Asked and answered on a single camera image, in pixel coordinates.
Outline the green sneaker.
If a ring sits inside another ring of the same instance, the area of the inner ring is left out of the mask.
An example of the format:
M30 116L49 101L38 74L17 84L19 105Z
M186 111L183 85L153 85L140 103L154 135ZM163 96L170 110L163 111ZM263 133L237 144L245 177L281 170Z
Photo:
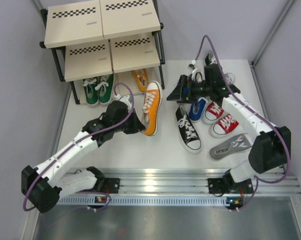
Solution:
M107 74L99 78L95 90L97 91L98 100L102 105L107 105L112 98L112 91L115 82L115 75Z
M91 106L96 105L99 101L98 93L97 90L95 89L98 84L97 78L84 79L82 84L85 93L86 103Z

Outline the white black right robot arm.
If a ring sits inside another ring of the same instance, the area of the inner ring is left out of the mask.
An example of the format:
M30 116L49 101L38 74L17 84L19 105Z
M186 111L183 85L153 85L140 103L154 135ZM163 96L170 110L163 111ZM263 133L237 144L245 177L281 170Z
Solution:
M181 75L174 90L166 98L181 104L194 104L199 98L209 98L239 123L252 141L246 160L227 170L222 181L225 189L236 193L243 184L260 175L291 163L291 131L277 127L260 115L244 98L241 91L228 84L220 64L200 69L196 62L189 66L190 75Z

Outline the black sneaker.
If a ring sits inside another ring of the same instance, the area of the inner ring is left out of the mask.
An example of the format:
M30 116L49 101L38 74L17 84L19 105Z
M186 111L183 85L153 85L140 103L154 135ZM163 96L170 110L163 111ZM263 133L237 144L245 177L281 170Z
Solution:
M199 153L202 148L202 141L182 104L178 106L175 117L183 147L190 153Z
M205 65L217 64L216 57L212 50L209 50L204 59Z

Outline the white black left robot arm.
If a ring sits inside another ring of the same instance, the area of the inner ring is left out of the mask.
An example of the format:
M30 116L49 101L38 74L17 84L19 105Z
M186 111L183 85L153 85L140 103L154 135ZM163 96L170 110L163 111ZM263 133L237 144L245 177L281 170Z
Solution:
M134 102L114 100L100 117L88 121L79 133L55 155L36 167L26 166L21 171L21 192L27 202L40 213L50 211L60 199L90 190L99 193L105 188L105 175L90 166L79 173L68 171L88 153L97 150L116 133L136 134L145 129L134 109Z

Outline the orange sneaker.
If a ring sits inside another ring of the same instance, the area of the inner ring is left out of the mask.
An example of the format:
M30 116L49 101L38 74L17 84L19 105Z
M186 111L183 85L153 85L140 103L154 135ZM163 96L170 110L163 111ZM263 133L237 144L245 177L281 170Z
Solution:
M144 94L149 84L149 78L145 68L132 70L132 76L134 77L135 83L138 90Z
M162 91L162 86L157 81L151 81L144 93L141 122L145 127L143 134L148 137L154 136L158 131Z

